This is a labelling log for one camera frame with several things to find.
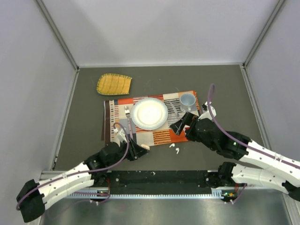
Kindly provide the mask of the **white earbud charging case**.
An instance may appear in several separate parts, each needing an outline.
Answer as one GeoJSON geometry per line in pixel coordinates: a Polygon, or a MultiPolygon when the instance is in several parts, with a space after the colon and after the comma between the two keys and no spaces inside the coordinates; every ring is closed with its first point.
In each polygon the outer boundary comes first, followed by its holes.
{"type": "Polygon", "coordinates": [[[147,151],[150,151],[150,146],[142,144],[141,147],[147,151]]]}

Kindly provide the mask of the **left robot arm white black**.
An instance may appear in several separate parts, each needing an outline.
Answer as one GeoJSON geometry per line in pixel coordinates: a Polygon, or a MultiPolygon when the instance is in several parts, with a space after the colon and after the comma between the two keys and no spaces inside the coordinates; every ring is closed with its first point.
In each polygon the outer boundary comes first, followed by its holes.
{"type": "Polygon", "coordinates": [[[146,155],[150,147],[138,145],[134,140],[117,144],[110,142],[98,153],[69,171],[44,181],[31,179],[22,187],[16,197],[17,211],[25,223],[34,221],[44,214],[53,204],[68,195],[93,185],[101,186],[106,182],[106,172],[124,159],[137,160],[146,155]]]}

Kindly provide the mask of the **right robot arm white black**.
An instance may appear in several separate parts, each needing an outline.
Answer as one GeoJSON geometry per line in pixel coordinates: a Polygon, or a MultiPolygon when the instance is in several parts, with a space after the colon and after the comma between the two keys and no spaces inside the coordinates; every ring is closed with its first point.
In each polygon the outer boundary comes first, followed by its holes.
{"type": "Polygon", "coordinates": [[[240,133],[222,131],[212,119],[190,112],[170,128],[176,135],[184,133],[189,141],[202,143],[218,155],[256,166],[223,163],[218,169],[218,179],[223,185],[236,183],[272,188],[299,201],[299,161],[271,151],[240,133]]]}

